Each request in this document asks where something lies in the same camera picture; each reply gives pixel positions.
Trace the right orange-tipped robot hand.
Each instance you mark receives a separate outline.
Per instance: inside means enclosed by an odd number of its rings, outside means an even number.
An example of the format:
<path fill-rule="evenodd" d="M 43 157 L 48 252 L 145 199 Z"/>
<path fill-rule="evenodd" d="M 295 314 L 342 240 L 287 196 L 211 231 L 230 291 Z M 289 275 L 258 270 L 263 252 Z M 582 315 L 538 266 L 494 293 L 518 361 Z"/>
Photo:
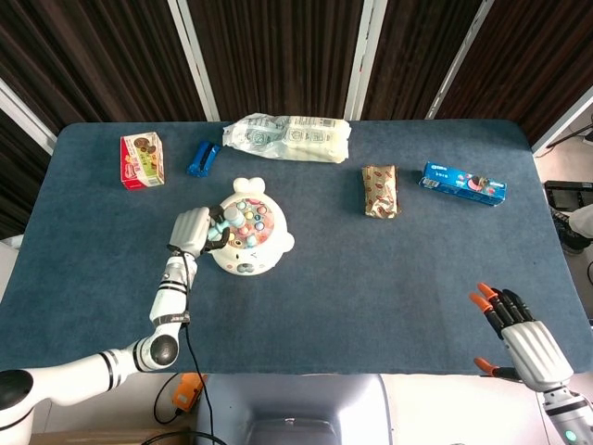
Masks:
<path fill-rule="evenodd" d="M 473 362 L 478 369 L 492 377 L 522 382 L 540 393 L 566 386 L 574 370 L 553 335 L 524 301 L 509 289 L 486 283 L 477 288 L 470 300 L 502 341 L 512 362 L 511 367 L 502 367 L 476 357 Z"/>

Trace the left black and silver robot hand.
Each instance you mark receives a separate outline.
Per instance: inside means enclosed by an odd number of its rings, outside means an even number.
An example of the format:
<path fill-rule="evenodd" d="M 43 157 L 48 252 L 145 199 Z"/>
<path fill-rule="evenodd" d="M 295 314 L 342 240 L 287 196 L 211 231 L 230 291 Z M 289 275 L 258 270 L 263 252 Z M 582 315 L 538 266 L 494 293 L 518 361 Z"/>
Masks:
<path fill-rule="evenodd" d="M 196 259 L 204 253 L 224 248 L 230 232 L 230 224 L 223 217 L 221 206 L 188 210 L 178 215 L 168 249 Z"/>

